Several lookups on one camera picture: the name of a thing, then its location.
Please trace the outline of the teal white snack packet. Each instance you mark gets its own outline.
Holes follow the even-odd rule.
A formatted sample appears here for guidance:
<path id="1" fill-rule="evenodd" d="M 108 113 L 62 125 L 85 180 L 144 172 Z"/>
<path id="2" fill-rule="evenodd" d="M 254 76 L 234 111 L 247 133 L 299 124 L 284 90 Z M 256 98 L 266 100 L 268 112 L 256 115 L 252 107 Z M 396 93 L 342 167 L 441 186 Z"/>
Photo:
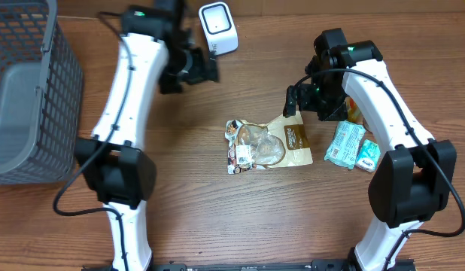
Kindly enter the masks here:
<path id="1" fill-rule="evenodd" d="M 346 120 L 339 121 L 324 160 L 329 160 L 337 166 L 353 169 L 365 132 L 363 125 Z"/>

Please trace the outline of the brown Pantree snack packet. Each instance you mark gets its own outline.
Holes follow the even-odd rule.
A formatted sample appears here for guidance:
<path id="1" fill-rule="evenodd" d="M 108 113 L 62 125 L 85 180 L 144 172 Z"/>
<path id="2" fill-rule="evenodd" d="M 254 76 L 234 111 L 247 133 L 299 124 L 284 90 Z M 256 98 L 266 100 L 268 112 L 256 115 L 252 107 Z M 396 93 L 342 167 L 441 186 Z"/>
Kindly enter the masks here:
<path id="1" fill-rule="evenodd" d="M 299 111 L 279 116 L 266 124 L 240 120 L 239 144 L 252 147 L 255 169 L 305 166 L 313 163 L 310 144 Z"/>

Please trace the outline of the teal small carton box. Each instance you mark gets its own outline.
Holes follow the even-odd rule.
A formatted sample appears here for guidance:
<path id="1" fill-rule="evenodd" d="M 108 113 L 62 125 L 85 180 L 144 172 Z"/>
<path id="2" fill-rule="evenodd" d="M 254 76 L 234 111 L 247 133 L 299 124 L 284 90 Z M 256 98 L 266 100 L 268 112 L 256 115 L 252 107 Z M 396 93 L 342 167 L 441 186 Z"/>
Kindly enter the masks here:
<path id="1" fill-rule="evenodd" d="M 380 156 L 378 144 L 366 139 L 360 148 L 355 166 L 367 172 L 374 172 Z"/>

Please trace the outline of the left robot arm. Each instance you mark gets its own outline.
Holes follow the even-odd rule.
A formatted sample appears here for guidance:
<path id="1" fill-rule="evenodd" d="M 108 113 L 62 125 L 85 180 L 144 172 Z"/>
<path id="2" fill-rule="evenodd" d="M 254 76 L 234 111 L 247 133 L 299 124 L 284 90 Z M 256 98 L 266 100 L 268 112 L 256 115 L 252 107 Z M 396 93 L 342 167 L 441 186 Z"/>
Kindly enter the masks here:
<path id="1" fill-rule="evenodd" d="M 157 168 L 144 146 L 155 92 L 176 94 L 184 84 L 219 80 L 215 53 L 205 55 L 182 26 L 186 9 L 184 1 L 156 1 L 119 14 L 108 100 L 90 138 L 75 143 L 79 173 L 96 192 L 111 226 L 114 259 L 108 270 L 153 268 L 146 208 Z"/>

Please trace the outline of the brown white snack wrapper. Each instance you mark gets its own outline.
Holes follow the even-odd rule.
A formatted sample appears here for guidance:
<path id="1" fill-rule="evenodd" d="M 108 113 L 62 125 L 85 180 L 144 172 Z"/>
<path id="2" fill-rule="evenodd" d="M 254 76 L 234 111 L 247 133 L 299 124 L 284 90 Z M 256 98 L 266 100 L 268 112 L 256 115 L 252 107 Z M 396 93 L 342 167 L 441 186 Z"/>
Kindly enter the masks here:
<path id="1" fill-rule="evenodd" d="M 239 130 L 243 127 L 240 120 L 226 123 L 225 139 L 228 141 L 227 171 L 230 175 L 239 174 L 256 168 L 252 159 L 252 147 L 239 144 Z"/>

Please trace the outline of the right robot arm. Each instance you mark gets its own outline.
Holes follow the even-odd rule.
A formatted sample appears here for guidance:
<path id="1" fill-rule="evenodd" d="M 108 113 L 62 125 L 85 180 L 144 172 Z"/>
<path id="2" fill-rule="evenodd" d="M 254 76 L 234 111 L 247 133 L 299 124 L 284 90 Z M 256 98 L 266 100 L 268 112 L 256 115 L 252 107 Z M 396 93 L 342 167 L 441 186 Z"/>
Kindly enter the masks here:
<path id="1" fill-rule="evenodd" d="M 322 121 L 345 120 L 353 99 L 382 159 L 369 184 L 373 219 L 344 260 L 314 260 L 314 270 L 412 270 L 397 255 L 409 237 L 458 194 L 452 184 L 457 152 L 436 140 L 405 104 L 372 41 L 350 43 L 341 29 L 322 32 L 305 76 L 287 88 L 285 117 L 313 111 Z"/>

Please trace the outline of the clear plastic container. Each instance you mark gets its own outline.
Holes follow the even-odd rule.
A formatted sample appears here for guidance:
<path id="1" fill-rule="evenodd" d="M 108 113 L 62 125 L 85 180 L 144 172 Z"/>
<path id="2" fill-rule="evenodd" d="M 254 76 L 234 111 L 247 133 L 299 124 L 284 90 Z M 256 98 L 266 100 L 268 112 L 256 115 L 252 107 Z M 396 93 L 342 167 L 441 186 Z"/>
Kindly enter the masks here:
<path id="1" fill-rule="evenodd" d="M 348 113 L 347 121 L 352 123 L 362 123 L 363 115 L 357 103 L 351 97 L 347 97 L 345 99 L 345 104 Z"/>

